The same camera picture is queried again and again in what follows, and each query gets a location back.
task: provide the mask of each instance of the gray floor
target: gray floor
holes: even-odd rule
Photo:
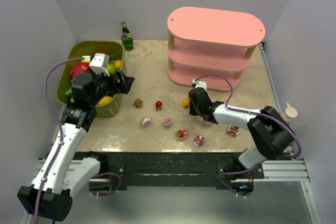
[[[50,220],[40,219],[40,224]],[[130,187],[98,200],[83,189],[62,223],[310,224],[300,183],[255,184],[247,199],[215,188]]]

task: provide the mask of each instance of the green apple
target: green apple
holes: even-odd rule
[[[111,62],[107,65],[107,70],[110,73],[116,73],[116,67],[114,66],[114,62]]]

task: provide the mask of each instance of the beige countertop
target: beige countertop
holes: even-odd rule
[[[200,116],[189,115],[182,108],[191,87],[179,86],[168,78],[167,41],[135,41],[134,49],[125,53],[127,75],[135,77],[129,94],[123,95],[117,115],[111,118],[96,118],[87,137],[77,151],[102,152],[242,152],[253,144],[249,132],[241,129],[233,138],[226,134],[228,125],[204,126]],[[225,101],[229,92],[208,90],[212,101]],[[143,100],[143,108],[136,109],[133,101]],[[155,111],[155,102],[163,103],[161,111]],[[249,109],[274,106],[272,91],[257,47],[249,67],[244,71],[239,86],[235,89],[230,105]],[[140,121],[150,116],[153,121],[142,127]],[[172,124],[164,128],[162,120],[169,116]],[[175,137],[175,132],[186,127],[190,135],[184,141]],[[205,137],[203,146],[194,146],[194,137]]]

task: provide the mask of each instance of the wooden shelf leg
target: wooden shelf leg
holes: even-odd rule
[[[252,56],[254,50],[256,49],[256,47],[257,47],[257,46],[247,48],[246,53],[245,53],[245,55],[244,55],[244,59],[245,59],[245,60],[249,60],[249,59],[251,58],[251,56]]]
[[[174,62],[168,57],[168,69],[174,70]]]
[[[175,47],[175,38],[171,33],[169,33],[168,49],[169,50],[174,50],[174,47]]]
[[[234,78],[238,80],[243,72],[235,73]]]

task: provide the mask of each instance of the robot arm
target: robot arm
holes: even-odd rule
[[[288,126],[273,107],[267,106],[261,110],[249,110],[230,105],[226,107],[224,102],[211,101],[204,81],[193,81],[192,85],[195,88],[188,93],[190,115],[200,115],[204,121],[215,124],[232,124],[241,127],[248,130],[253,137],[255,146],[245,150],[238,159],[226,167],[227,172],[249,169],[267,159],[275,160],[293,141],[292,136],[277,123],[251,113],[270,115]]]
[[[81,165],[67,176],[67,171],[77,147],[87,135],[97,112],[95,106],[106,95],[128,94],[133,77],[127,77],[122,70],[116,74],[109,73],[107,64],[109,56],[95,54],[90,63],[90,73],[80,73],[71,85],[73,102],[68,101],[62,113],[61,123],[64,133],[63,142],[56,138],[41,171],[32,181],[30,187],[22,186],[17,194],[29,214],[34,213],[37,192],[43,182],[39,216],[63,221],[71,208],[72,198],[99,172],[107,172],[107,160],[103,155],[91,153],[84,158]],[[60,147],[55,160],[54,155]],[[47,178],[44,173],[52,163]]]

